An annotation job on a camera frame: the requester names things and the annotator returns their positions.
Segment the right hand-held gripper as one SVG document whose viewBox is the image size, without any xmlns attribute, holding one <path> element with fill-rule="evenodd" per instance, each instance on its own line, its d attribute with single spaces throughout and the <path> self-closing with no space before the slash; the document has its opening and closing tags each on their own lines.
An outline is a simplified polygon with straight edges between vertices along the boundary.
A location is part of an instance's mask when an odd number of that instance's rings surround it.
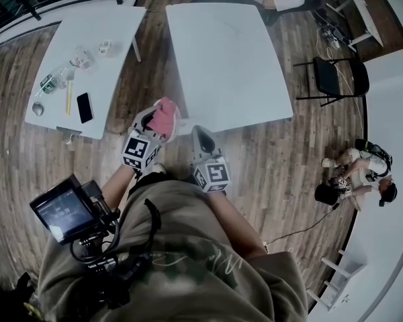
<svg viewBox="0 0 403 322">
<path fill-rule="evenodd" d="M 205 193 L 225 191 L 230 184 L 230 173 L 218 137 L 200 125 L 193 127 L 191 135 L 191 176 L 195 184 Z"/>
</svg>

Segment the small white desk fan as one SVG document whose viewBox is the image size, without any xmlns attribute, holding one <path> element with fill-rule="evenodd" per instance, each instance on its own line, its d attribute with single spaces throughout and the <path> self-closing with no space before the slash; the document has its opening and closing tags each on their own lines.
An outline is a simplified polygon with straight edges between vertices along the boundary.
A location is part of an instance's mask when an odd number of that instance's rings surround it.
<svg viewBox="0 0 403 322">
<path fill-rule="evenodd" d="M 179 135 L 179 132 L 181 131 L 181 129 L 183 129 L 187 125 L 187 123 L 188 123 L 188 119 L 181 118 L 181 112 L 177 105 L 177 112 L 175 113 L 175 128 L 173 130 L 173 134 L 172 134 L 171 138 L 166 140 L 165 143 L 172 142 Z"/>
</svg>

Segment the white wooden shelf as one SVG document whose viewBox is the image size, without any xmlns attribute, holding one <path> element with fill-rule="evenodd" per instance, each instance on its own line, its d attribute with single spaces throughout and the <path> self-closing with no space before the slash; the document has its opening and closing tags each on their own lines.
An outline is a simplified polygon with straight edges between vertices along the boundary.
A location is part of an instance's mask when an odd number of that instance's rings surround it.
<svg viewBox="0 0 403 322">
<path fill-rule="evenodd" d="M 367 264 L 357 261 L 344 250 L 339 250 L 338 253 L 341 255 L 340 264 L 335 264 L 326 257 L 320 259 L 323 264 L 333 270 L 332 279 L 324 281 L 326 298 L 319 297 L 310 289 L 306 290 L 306 294 L 328 312 L 332 312 L 339 305 L 349 302 L 351 289 L 357 285 L 362 272 L 367 267 Z"/>
</svg>

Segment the yellow wooden toy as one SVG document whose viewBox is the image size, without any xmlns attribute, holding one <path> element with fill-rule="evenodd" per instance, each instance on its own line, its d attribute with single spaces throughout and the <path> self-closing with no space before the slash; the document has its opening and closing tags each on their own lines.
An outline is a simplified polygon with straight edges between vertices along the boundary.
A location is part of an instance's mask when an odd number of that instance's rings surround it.
<svg viewBox="0 0 403 322">
<path fill-rule="evenodd" d="M 39 312 L 39 310 L 37 308 L 35 308 L 33 305 L 31 305 L 29 303 L 24 303 L 24 307 L 27 310 L 29 316 L 31 316 L 39 321 L 43 320 L 41 312 Z"/>
</svg>

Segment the clear plastic cup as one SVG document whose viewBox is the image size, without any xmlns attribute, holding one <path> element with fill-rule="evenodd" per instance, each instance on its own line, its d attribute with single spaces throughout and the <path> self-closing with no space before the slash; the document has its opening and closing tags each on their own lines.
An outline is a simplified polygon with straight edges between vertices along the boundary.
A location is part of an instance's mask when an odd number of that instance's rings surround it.
<svg viewBox="0 0 403 322">
<path fill-rule="evenodd" d="M 83 70 L 89 70 L 93 66 L 94 60 L 90 53 L 81 45 L 75 47 L 73 58 L 70 64 Z"/>
</svg>

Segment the pink cloth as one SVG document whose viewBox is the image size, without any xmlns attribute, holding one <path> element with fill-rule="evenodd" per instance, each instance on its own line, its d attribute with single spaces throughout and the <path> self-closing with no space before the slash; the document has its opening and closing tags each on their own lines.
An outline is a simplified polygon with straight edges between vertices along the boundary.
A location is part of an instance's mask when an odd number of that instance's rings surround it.
<svg viewBox="0 0 403 322">
<path fill-rule="evenodd" d="M 175 113 L 177 105 L 168 97 L 163 97 L 156 102 L 158 107 L 147 123 L 147 127 L 161 134 L 166 140 L 170 139 L 175 128 Z"/>
</svg>

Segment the person's black trousers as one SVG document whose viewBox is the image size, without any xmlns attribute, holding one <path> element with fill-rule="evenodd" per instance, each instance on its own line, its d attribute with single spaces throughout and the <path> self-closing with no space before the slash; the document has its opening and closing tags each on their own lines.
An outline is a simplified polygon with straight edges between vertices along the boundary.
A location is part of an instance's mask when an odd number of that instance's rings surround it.
<svg viewBox="0 0 403 322">
<path fill-rule="evenodd" d="M 195 184 L 193 179 L 178 179 L 169 173 L 151 172 L 143 176 L 129 191 L 127 199 L 140 195 L 159 197 L 163 195 L 180 195 L 202 190 Z"/>
</svg>

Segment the person's left forearm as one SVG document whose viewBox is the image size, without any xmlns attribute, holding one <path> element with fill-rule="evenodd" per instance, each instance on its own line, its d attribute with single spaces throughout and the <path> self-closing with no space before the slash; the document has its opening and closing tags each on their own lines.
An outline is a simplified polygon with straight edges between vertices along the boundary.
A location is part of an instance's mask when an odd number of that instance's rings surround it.
<svg viewBox="0 0 403 322">
<path fill-rule="evenodd" d="M 103 198 L 111 211 L 119 208 L 120 202 L 134 175 L 135 171 L 132 167 L 121 165 L 103 185 L 101 189 Z"/>
</svg>

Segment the white table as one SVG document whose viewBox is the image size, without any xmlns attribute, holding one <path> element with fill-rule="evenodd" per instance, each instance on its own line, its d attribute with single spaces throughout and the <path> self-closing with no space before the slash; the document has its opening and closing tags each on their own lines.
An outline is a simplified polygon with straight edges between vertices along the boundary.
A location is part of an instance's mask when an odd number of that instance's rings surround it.
<svg viewBox="0 0 403 322">
<path fill-rule="evenodd" d="M 165 8 L 187 118 L 211 132 L 293 116 L 275 48 L 253 5 L 181 3 Z"/>
<path fill-rule="evenodd" d="M 120 73 L 145 13 L 143 7 L 114 5 L 83 8 L 65 16 L 38 69 L 26 108 L 26 123 L 49 129 L 65 127 L 81 131 L 81 136 L 100 140 Z M 101 55 L 98 47 L 104 40 L 110 40 L 112 46 L 106 55 Z M 70 64 L 77 45 L 83 46 L 94 60 L 89 70 Z M 56 77 L 57 88 L 50 94 L 44 94 L 40 82 L 48 74 Z M 69 116 L 66 114 L 68 81 L 73 81 Z M 83 93 L 89 94 L 93 113 L 93 119 L 84 124 L 77 106 L 77 97 Z M 39 117 L 32 111 L 34 102 L 44 107 Z"/>
</svg>

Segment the black smartphone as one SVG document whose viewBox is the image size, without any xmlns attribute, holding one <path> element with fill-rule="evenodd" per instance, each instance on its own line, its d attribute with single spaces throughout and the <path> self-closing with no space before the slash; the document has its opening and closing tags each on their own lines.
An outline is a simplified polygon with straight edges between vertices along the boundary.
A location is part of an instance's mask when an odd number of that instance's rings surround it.
<svg viewBox="0 0 403 322">
<path fill-rule="evenodd" d="M 91 110 L 91 103 L 88 93 L 83 93 L 77 97 L 77 106 L 79 110 L 79 117 L 81 123 L 87 123 L 93 119 L 93 113 Z"/>
</svg>

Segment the black bucket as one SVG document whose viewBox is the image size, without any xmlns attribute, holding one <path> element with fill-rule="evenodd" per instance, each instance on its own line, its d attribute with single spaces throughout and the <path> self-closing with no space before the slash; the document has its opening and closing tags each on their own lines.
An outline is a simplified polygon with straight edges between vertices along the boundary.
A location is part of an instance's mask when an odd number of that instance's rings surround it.
<svg viewBox="0 0 403 322">
<path fill-rule="evenodd" d="M 314 198 L 320 203 L 333 206 L 338 203 L 340 195 L 338 190 L 333 187 L 327 184 L 319 184 L 315 189 Z"/>
</svg>

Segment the person's olive shirt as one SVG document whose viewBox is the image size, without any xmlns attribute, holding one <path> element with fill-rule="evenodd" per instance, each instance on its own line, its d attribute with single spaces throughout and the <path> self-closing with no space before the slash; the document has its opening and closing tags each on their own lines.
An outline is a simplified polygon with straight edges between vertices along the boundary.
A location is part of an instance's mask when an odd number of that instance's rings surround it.
<svg viewBox="0 0 403 322">
<path fill-rule="evenodd" d="M 304 283 L 289 252 L 246 260 L 232 247 L 207 196 L 195 185 L 165 180 L 137 188 L 120 221 L 117 251 L 148 239 L 150 201 L 161 215 L 152 265 L 117 309 L 91 299 L 94 279 L 66 246 L 48 240 L 38 281 L 53 322 L 307 322 Z"/>
</svg>

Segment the grey table clamp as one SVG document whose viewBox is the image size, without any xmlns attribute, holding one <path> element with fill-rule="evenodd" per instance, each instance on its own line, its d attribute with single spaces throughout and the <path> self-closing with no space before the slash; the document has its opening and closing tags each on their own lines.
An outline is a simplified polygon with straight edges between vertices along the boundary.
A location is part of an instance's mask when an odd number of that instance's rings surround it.
<svg viewBox="0 0 403 322">
<path fill-rule="evenodd" d="M 81 131 L 68 129 L 68 128 L 65 128 L 65 127 L 59 127 L 59 126 L 56 126 L 56 130 L 62 133 L 63 142 L 66 145 L 71 144 L 73 142 L 73 139 L 74 139 L 75 136 L 80 136 L 82 134 Z"/>
</svg>

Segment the white standing desk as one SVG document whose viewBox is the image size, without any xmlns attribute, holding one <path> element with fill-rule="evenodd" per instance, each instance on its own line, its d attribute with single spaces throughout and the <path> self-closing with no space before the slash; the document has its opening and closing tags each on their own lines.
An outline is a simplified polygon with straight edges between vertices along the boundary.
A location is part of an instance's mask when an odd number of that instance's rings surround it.
<svg viewBox="0 0 403 322">
<path fill-rule="evenodd" d="M 377 30 L 377 27 L 375 26 L 375 23 L 373 21 L 372 16 L 370 15 L 370 12 L 367 8 L 367 4 L 365 0 L 334 0 L 335 2 L 339 3 L 338 7 L 333 7 L 329 3 L 327 3 L 327 7 L 329 7 L 331 10 L 333 10 L 335 13 L 337 13 L 339 16 L 342 18 L 345 18 L 345 15 L 343 14 L 342 10 L 347 7 L 350 3 L 353 3 L 360 16 L 361 19 L 363 20 L 364 26 L 365 26 L 365 32 L 359 36 L 356 37 L 354 40 L 350 41 L 347 46 L 354 52 L 357 52 L 356 50 L 356 45 L 363 40 L 367 40 L 369 38 L 373 38 L 381 47 L 384 46 L 381 36 Z"/>
</svg>

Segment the black folding chair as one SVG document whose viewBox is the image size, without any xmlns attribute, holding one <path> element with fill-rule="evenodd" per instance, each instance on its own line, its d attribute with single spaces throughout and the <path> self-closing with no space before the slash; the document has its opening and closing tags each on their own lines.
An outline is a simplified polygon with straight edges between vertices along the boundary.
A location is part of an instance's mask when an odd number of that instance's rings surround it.
<svg viewBox="0 0 403 322">
<path fill-rule="evenodd" d="M 351 69 L 353 88 L 351 93 L 344 95 L 341 93 L 339 85 L 339 74 L 336 68 L 338 62 L 346 62 Z M 321 107 L 330 105 L 345 98 L 363 97 L 369 92 L 369 76 L 364 63 L 358 58 L 333 58 L 323 60 L 321 57 L 314 57 L 311 62 L 302 62 L 294 64 L 293 67 L 304 66 L 306 69 L 306 83 L 308 91 L 310 90 L 308 67 L 313 66 L 314 80 L 317 90 L 322 93 L 321 96 L 311 96 L 308 93 L 307 97 L 297 97 L 297 100 L 315 100 L 327 99 L 326 103 L 321 104 Z"/>
</svg>

